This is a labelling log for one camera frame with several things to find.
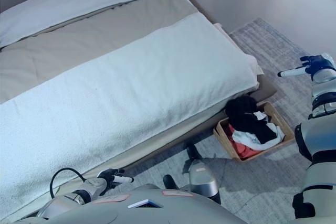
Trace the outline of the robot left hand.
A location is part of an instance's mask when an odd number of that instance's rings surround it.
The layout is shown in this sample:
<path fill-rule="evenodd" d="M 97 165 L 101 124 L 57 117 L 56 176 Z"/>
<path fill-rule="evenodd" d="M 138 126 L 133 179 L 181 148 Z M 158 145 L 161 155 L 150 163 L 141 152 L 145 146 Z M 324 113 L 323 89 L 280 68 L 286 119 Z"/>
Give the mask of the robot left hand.
<path fill-rule="evenodd" d="M 106 169 L 101 171 L 98 175 L 97 178 L 103 178 L 106 183 L 106 190 L 115 188 L 115 186 L 123 183 L 132 183 L 134 182 L 133 177 L 127 177 L 124 176 L 125 170 L 124 169 Z"/>

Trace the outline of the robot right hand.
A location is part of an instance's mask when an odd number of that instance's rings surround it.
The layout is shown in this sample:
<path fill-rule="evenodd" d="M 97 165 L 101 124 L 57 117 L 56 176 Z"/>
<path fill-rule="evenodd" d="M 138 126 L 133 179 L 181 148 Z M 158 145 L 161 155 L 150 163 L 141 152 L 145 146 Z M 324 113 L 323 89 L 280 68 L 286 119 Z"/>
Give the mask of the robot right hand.
<path fill-rule="evenodd" d="M 313 76 L 321 70 L 331 70 L 332 73 L 335 73 L 335 63 L 328 54 L 323 53 L 316 56 L 303 56 L 300 57 L 300 61 L 302 66 L 278 72 L 277 76 L 292 77 L 309 74 L 311 80 L 313 80 Z"/>

